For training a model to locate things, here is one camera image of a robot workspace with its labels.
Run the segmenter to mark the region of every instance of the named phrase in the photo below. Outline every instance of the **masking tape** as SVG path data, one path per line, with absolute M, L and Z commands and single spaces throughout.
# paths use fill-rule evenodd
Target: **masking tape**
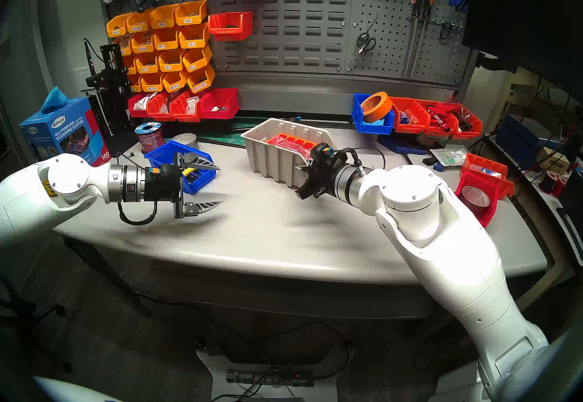
M 393 101 L 384 91 L 379 91 L 366 98 L 360 106 L 363 109 L 364 121 L 374 123 L 385 118 L 393 107 Z

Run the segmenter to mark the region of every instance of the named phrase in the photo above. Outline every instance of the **wall outlet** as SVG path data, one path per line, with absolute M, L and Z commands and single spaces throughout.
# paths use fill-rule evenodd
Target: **wall outlet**
M 94 90 L 94 88 L 90 88 L 87 86 L 86 78 L 91 77 L 91 73 L 89 72 L 89 67 L 86 66 L 85 68 L 79 68 L 75 70 L 75 78 L 77 79 L 77 86 L 79 87 L 80 91 L 88 91 Z

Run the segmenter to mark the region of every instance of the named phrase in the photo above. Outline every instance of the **workbench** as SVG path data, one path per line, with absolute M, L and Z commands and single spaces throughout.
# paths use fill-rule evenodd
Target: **workbench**
M 328 129 L 336 148 L 375 147 L 386 156 L 386 169 L 408 165 L 406 156 L 376 143 L 376 136 Z M 185 200 L 225 202 L 204 215 L 175 220 L 173 205 L 160 202 L 155 220 L 130 226 L 119 219 L 115 204 L 94 206 L 55 230 L 68 238 L 136 253 L 185 266 L 287 279 L 353 285 L 419 285 L 373 217 L 332 196 L 300 200 L 293 189 L 250 170 L 244 149 L 200 144 L 221 168 L 216 178 Z M 148 161 L 136 144 L 129 152 L 141 165 Z M 359 150 L 365 166 L 382 168 L 374 150 Z M 123 157 L 120 164 L 131 165 Z M 459 171 L 436 173 L 455 190 Z M 128 218 L 141 220 L 152 202 L 125 203 Z M 486 228 L 498 247 L 508 277 L 544 270 L 546 258 L 526 223 L 507 200 L 501 200 Z

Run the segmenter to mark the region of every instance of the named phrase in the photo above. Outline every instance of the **small blue bin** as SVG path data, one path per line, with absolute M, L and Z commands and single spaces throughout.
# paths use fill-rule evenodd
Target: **small blue bin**
M 177 152 L 193 152 L 198 154 L 205 159 L 210 160 L 211 162 L 213 159 L 210 157 L 209 154 L 206 152 L 202 152 L 199 150 L 195 150 L 191 147 L 186 145 L 182 145 L 180 143 L 176 143 L 175 141 L 169 141 L 168 143 L 163 144 L 161 147 L 156 148 L 154 151 L 148 152 L 144 157 L 150 161 L 150 165 L 153 167 L 159 167 L 162 164 L 173 164 L 174 163 L 174 155 Z M 195 170 L 200 177 L 198 177 L 194 182 L 190 183 L 186 180 L 186 177 L 182 177 L 182 188 L 184 193 L 189 193 L 194 195 L 198 192 L 202 186 L 210 182 L 213 179 L 217 172 L 216 170 Z
M 360 105 L 369 96 L 370 95 L 365 95 L 363 93 L 354 93 L 354 107 L 352 107 L 352 119 L 354 120 L 356 130 L 363 134 L 389 135 L 393 130 L 393 125 L 395 124 L 395 112 L 393 112 L 392 109 L 389 113 L 386 114 L 384 126 L 381 126 L 379 124 L 368 124 L 363 121 L 364 112 Z

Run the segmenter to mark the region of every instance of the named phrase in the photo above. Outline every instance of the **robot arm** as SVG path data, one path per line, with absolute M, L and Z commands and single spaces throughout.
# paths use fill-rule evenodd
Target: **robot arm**
M 218 206 L 222 201 L 184 203 L 182 170 L 218 170 L 212 162 L 194 155 L 186 163 L 177 155 L 175 164 L 160 168 L 137 165 L 90 166 L 73 154 L 60 154 L 8 176 L 0 183 L 0 246 L 23 241 L 50 230 L 85 209 L 98 198 L 117 202 L 120 218 L 130 224 L 121 202 L 169 201 L 175 205 L 174 217 L 194 217 Z
M 346 163 L 345 150 L 320 144 L 311 157 L 312 164 L 300 168 L 308 179 L 298 196 L 328 193 L 376 218 L 427 292 L 466 328 L 478 348 L 484 387 L 498 400 L 548 342 L 518 310 L 496 245 L 472 212 L 425 167 L 365 168 L 360 176 L 358 165 Z

